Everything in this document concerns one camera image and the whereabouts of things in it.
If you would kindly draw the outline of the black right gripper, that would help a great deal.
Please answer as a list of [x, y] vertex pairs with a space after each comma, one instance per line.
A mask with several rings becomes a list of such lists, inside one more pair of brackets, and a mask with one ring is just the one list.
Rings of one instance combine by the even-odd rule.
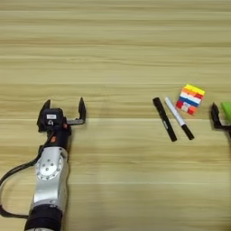
[[219, 120], [219, 111], [215, 103], [211, 107], [211, 118], [216, 129], [221, 129], [228, 134], [228, 137], [231, 139], [231, 125], [222, 125]]

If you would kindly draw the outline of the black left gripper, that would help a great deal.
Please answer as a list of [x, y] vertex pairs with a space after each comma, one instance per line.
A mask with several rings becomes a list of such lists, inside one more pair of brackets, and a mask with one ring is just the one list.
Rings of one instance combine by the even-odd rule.
[[71, 136], [71, 127], [73, 125], [85, 124], [87, 110], [85, 107], [84, 99], [79, 101], [79, 119], [68, 120], [66, 117], [54, 120], [48, 119], [47, 115], [51, 111], [51, 101], [47, 100], [39, 113], [37, 125], [40, 133], [47, 134], [47, 141], [45, 147], [61, 147], [68, 148], [69, 137]]

